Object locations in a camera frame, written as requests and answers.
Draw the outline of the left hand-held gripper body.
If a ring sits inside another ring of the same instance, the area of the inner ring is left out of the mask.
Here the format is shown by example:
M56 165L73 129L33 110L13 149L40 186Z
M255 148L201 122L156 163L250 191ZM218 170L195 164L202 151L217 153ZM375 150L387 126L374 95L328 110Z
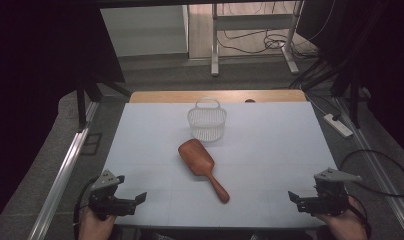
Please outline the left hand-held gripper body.
M100 220L105 220L108 215L127 216L135 213L135 200L115 196L119 185L117 176L109 170L104 170L92 184L88 206Z

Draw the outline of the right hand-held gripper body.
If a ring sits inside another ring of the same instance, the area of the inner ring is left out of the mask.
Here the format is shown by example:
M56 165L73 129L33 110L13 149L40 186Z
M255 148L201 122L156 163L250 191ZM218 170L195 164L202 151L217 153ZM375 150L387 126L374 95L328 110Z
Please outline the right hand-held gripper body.
M361 182L362 177L328 168L314 175L316 197L296 196L299 212L338 216L349 209L345 182Z

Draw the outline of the brown wooden hairbrush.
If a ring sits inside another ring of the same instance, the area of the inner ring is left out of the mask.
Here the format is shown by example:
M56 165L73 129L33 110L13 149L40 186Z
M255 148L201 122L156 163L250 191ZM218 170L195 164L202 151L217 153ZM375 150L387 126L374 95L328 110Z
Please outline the brown wooden hairbrush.
M219 200L228 203L230 196L213 175L215 162L203 144L197 139L190 139L178 147L178 153L195 176L205 176L211 183Z

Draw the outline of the white plastic mesh basket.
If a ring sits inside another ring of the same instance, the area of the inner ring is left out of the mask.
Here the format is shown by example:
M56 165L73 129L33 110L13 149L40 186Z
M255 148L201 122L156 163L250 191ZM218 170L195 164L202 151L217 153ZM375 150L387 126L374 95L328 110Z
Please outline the white plastic mesh basket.
M216 106L200 107L199 104L202 102L213 102ZM198 99L195 106L187 114L191 135L201 142L215 142L219 140L224 134L226 119L226 110L213 97Z

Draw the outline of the person's left hand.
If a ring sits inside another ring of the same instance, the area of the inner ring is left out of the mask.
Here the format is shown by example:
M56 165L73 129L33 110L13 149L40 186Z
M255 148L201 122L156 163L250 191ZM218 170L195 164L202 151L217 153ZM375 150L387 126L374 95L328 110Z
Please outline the person's left hand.
M116 220L116 216L108 215L105 220L87 207L79 224L78 240L108 240Z

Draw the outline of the person's right hand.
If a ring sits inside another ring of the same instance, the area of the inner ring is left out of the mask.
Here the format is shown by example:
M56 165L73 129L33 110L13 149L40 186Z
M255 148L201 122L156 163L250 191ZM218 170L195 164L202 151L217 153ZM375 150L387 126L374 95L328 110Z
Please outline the person's right hand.
M368 240L368 234L362 221L350 210L339 216L315 214L326 226L317 230L318 240Z

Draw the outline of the dark floor grate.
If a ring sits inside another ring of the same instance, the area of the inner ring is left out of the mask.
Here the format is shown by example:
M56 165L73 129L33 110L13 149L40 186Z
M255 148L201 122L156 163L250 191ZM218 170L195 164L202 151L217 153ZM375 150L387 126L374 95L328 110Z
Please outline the dark floor grate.
M89 134L81 148L81 155L83 156L94 156L97 154L98 149L101 144L103 134L102 133L92 133Z

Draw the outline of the pale blue table mat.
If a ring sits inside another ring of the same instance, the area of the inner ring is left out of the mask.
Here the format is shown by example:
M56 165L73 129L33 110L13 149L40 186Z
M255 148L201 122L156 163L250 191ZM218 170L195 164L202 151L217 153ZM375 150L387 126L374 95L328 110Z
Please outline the pale blue table mat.
M191 173L178 154L189 140L185 103L130 103L105 167L125 178L117 197L146 193L119 223L161 228L313 228L290 192L315 195L315 174L334 167L308 102L226 103L225 133L206 144L213 174L230 195L222 203L210 182Z

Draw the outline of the white power strip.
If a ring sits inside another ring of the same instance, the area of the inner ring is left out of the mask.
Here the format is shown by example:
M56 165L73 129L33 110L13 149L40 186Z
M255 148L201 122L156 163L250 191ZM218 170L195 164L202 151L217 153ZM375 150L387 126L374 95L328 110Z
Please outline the white power strip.
M353 135L353 132L332 114L325 115L323 119L343 138L348 138Z

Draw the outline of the black metal stand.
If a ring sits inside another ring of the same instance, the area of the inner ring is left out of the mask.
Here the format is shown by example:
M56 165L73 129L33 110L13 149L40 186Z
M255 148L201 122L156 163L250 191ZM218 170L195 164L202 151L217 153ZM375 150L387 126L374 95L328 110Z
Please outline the black metal stand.
M336 76L336 79L330 88L330 93L333 97L342 97L346 90L349 90L349 117L355 127L359 129L358 104L360 100L359 90L361 84L359 71L354 60L346 58L326 73L307 84L303 84L302 90L309 90L334 76Z
M80 77L76 82L77 94L77 108L78 108L78 131L82 132L86 127L88 120L86 115L85 96L88 96L92 102L100 102L102 99L102 92L98 87L101 83L108 88L130 98L132 93L126 88L120 86L118 83L109 80L101 75L92 73L89 77Z

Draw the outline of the wooden table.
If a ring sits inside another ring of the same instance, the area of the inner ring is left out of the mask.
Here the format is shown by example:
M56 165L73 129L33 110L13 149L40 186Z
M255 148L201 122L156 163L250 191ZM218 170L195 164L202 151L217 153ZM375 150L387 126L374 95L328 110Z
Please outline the wooden table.
M306 102L301 90L197 90L197 91L138 91L130 103L195 103L203 97L213 97L221 103Z

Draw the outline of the dark curtain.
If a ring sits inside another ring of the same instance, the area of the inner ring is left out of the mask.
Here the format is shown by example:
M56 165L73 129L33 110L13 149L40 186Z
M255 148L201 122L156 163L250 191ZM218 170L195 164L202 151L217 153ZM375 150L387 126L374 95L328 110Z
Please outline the dark curtain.
M123 81L95 0L0 0L0 215L79 80Z
M381 1L387 5L354 67L342 71L331 93L343 94L356 78L370 93L370 111L404 149L404 0L306 0L297 33L336 67L359 42L362 28Z

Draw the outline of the aluminium floor rail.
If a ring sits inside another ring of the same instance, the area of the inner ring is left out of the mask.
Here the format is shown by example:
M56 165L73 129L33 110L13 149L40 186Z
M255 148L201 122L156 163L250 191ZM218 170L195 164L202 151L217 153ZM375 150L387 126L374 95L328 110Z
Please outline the aluminium floor rail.
M371 146L365 135L351 120L348 107L346 106L346 101L340 98L334 98L333 102L341 110L341 118L347 124L348 128L353 132L354 139L357 145L361 148L362 153L365 155L367 165L377 181L380 190L389 194L397 194L397 189L391 182L390 177L385 172L384 167L379 162L377 154L372 152ZM386 196L385 199L389 203L404 232L404 199L402 197L391 196Z
M98 109L97 102L91 102L85 112L85 124L82 130L79 130L72 140L69 149L63 159L60 169L50 188L46 200L38 214L38 217L32 227L27 240L44 240L50 224L54 218L56 209L61 201L62 195L66 189L69 178L73 172L80 151L88 136L91 122Z

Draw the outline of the white wall panel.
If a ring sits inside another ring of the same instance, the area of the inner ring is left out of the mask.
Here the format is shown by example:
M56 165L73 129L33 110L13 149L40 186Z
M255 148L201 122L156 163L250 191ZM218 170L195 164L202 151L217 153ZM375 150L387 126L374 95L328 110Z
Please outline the white wall panel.
M100 10L118 57L188 52L186 5Z

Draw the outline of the white metal desk frame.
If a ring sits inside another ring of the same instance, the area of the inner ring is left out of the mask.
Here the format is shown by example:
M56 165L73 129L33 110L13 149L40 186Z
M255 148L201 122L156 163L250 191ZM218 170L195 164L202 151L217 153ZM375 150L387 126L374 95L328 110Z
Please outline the white metal desk frame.
M288 30L284 44L281 44L282 54L292 74L299 73L299 69L291 53L291 44L297 28L301 9L304 1L298 0L294 10L289 14L261 14L261 15L237 15L224 16L217 14L217 4L212 5L212 51L211 51L211 75L219 75L219 50L217 33L227 30Z

